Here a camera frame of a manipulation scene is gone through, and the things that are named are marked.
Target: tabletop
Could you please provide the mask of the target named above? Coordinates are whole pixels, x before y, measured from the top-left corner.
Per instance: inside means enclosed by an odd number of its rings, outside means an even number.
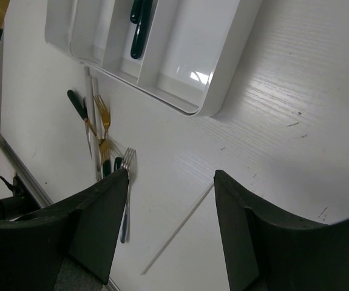
[[[10,4],[1,133],[57,202],[94,183],[94,173],[66,95],[86,91],[84,67],[45,43],[46,4]],[[111,137],[137,150],[130,242],[118,244],[111,271],[121,290],[229,290],[212,192],[140,276],[217,169],[294,214],[349,218],[349,1],[264,1],[212,118],[185,118],[94,74]]]

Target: white stick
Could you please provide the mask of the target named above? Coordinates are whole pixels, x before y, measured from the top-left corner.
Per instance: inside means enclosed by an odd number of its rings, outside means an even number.
[[[171,236],[165,241],[165,243],[160,247],[159,251],[157,251],[154,255],[154,257],[151,259],[150,263],[144,268],[143,272],[140,275],[145,275],[151,266],[155,263],[155,261],[159,258],[159,256],[163,253],[165,248],[171,243],[171,241],[175,238],[178,232],[182,229],[182,227],[186,224],[186,222],[189,220],[189,218],[193,215],[193,213],[197,210],[197,208],[200,206],[200,204],[204,201],[204,199],[207,197],[208,193],[212,190],[214,186],[214,183],[211,183],[211,185],[208,186],[208,188],[201,194],[199,199],[195,202],[193,207],[190,209],[188,214],[185,216],[185,218],[182,220],[180,225],[173,231]]]

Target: cutlery tray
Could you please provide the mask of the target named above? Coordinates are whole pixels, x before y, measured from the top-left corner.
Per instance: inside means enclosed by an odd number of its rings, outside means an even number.
[[[134,0],[48,0],[46,42],[186,116],[217,113],[262,0],[155,0],[140,59]]]

